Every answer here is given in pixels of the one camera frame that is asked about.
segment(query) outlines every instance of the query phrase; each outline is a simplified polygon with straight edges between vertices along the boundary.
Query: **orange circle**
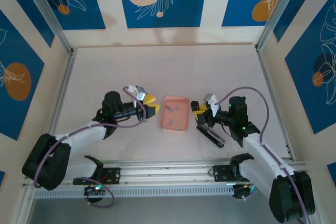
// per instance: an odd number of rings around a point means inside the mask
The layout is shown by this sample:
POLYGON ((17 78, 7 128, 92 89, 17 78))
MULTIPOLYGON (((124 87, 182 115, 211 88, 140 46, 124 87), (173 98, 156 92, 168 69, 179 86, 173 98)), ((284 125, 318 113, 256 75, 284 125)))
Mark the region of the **orange circle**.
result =
POLYGON ((28 68, 21 63, 12 63, 6 68, 5 77, 10 97, 19 102, 26 100, 32 87, 28 68))
POLYGON ((315 87, 320 87, 323 84, 323 74, 316 72, 313 75, 312 82, 315 87))
POLYGON ((267 21, 278 0, 261 0, 252 11, 252 18, 257 22, 267 21))
POLYGON ((57 7, 57 10, 58 10, 61 14, 63 14, 63 15, 68 15, 68 14, 70 14, 70 8, 69 8, 68 6, 66 6, 66 5, 59 5, 59 6, 57 7))

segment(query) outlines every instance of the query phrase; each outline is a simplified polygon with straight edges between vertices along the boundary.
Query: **pink tray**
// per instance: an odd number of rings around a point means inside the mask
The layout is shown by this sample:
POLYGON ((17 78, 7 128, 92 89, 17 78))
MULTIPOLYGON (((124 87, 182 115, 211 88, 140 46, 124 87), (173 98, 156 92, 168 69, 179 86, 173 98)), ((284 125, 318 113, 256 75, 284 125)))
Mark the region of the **pink tray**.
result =
POLYGON ((189 99, 168 96, 163 101, 161 128, 164 131, 185 132, 188 128, 189 99))

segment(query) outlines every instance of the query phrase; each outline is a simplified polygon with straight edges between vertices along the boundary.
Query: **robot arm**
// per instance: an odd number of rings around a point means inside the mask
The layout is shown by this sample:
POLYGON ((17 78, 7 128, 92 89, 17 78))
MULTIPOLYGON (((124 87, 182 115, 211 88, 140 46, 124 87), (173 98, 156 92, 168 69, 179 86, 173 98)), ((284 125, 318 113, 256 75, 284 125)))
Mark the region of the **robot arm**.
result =
POLYGON ((228 111, 214 106, 217 99, 212 94, 206 96, 204 104, 191 103, 199 131, 218 147, 223 147, 223 140, 217 138, 211 128, 215 124, 227 126, 231 137, 246 152, 232 157, 228 166, 215 166, 214 171, 221 174, 220 181, 253 183, 269 200, 273 215, 281 223, 303 216, 289 175, 299 190, 307 213, 313 214, 315 205, 310 177, 306 172, 295 171, 267 143, 260 141, 260 130, 248 121, 245 100, 245 97, 231 97, 228 111))
POLYGON ((89 177, 100 180, 103 176, 103 164, 99 160, 85 156, 86 159, 76 162, 71 160, 73 154, 87 145, 106 139, 116 130, 116 127, 100 124, 118 125, 118 122, 134 115, 139 121, 143 121, 157 114, 160 108, 159 105, 152 104, 155 97, 146 94, 142 87, 129 86, 128 92, 143 104, 145 113, 134 101, 122 103, 119 93, 110 91, 104 97, 102 108, 97 111, 92 121, 85 125, 85 130, 78 129, 74 131, 77 132, 76 134, 66 133, 57 136, 43 134, 40 136, 23 166, 23 174, 34 179, 37 168, 46 153, 56 142, 66 136, 67 139, 57 145, 43 164, 37 182, 47 190, 53 190, 64 179, 89 177))

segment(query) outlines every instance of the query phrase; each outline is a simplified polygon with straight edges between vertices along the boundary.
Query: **metal frame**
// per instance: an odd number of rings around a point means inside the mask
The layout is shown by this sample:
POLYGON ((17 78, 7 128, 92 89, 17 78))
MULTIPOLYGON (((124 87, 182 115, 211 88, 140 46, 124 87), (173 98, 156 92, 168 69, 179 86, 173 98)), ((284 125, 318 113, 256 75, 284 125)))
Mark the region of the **metal frame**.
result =
POLYGON ((72 73, 72 69, 74 68, 74 64, 75 64, 75 59, 76 59, 76 55, 77 55, 77 49, 72 50, 72 53, 70 55, 70 58, 68 60, 67 63, 67 68, 65 70, 63 79, 62 79, 62 83, 57 95, 57 100, 56 100, 56 104, 55 104, 55 108, 54 108, 54 112, 53 112, 53 117, 51 118, 51 122, 48 128, 48 133, 50 135, 54 135, 57 125, 58 125, 58 121, 59 121, 59 117, 61 114, 61 110, 64 104, 64 99, 65 99, 65 95, 67 93, 68 90, 68 86, 69 86, 69 82, 70 82, 70 78, 71 78, 71 73, 72 73))
POLYGON ((275 113, 276 113, 276 117, 278 118, 280 125, 281 125, 281 130, 284 134, 284 136, 286 137, 287 140, 287 149, 288 149, 288 153, 290 154, 290 156, 292 157, 293 160, 297 160, 296 155, 293 151, 292 145, 289 141, 289 136, 288 136, 288 132, 286 131, 285 125, 284 125, 284 121, 281 117, 281 114, 279 112, 278 106, 277 106, 277 102, 276 102, 276 98, 274 96, 274 87, 272 86, 271 82, 270 82, 270 75, 267 71, 267 69, 265 68, 265 62, 264 62, 264 58, 262 55, 262 48, 265 45, 265 43, 267 42, 269 36, 273 33, 273 29, 275 28, 277 22, 279 21, 281 15, 283 14, 286 6, 288 5, 288 2, 290 0, 279 0, 275 6, 275 8, 273 9, 269 19, 266 22, 266 25, 256 43, 256 51, 257 51, 257 55, 258 55, 258 59, 260 62, 260 66, 262 69, 262 73, 264 75, 265 81, 266 81, 266 85, 267 85, 267 89, 269 91, 273 106, 275 108, 275 113))
POLYGON ((32 188, 20 189, 18 194, 20 201, 15 206, 14 216, 10 222, 11 224, 26 224, 33 204, 35 190, 32 188))
POLYGON ((256 43, 256 49, 257 52, 260 51, 260 49, 263 47, 263 44, 268 39, 268 37, 273 33, 273 29, 277 22, 279 21, 279 18, 281 17, 282 13, 284 12, 286 6, 288 5, 288 2, 290 0, 279 0, 274 7, 271 15, 269 16, 266 25, 256 43))
MULTIPOLYGON (((105 167, 119 167, 120 183, 113 185, 116 197, 171 197, 232 195, 233 185, 247 182, 215 182, 209 172, 214 165, 228 165, 230 158, 180 160, 180 161, 110 161, 105 167)), ((306 170, 304 162, 286 162, 298 171, 306 170)), ((25 179, 25 189, 33 188, 33 182, 25 179)), ((55 190, 35 190, 34 198, 83 198, 83 185, 73 185, 72 180, 64 181, 55 190)))
POLYGON ((63 29, 58 22, 53 10, 51 9, 50 5, 48 4, 47 0, 33 0, 35 5, 37 6, 38 10, 41 12, 43 18, 46 20, 47 24, 49 25, 52 32, 55 36, 59 39, 61 45, 64 49, 71 53, 71 46, 68 39, 65 37, 63 33, 63 29))

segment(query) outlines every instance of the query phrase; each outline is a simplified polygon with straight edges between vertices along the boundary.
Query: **small object in tray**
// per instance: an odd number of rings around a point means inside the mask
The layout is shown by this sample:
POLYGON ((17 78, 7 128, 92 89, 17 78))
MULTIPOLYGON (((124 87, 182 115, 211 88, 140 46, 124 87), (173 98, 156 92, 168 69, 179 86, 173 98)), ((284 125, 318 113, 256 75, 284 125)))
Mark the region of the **small object in tray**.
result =
POLYGON ((171 107, 169 107, 168 105, 165 106, 166 109, 168 109, 170 111, 170 113, 173 113, 173 109, 171 107))

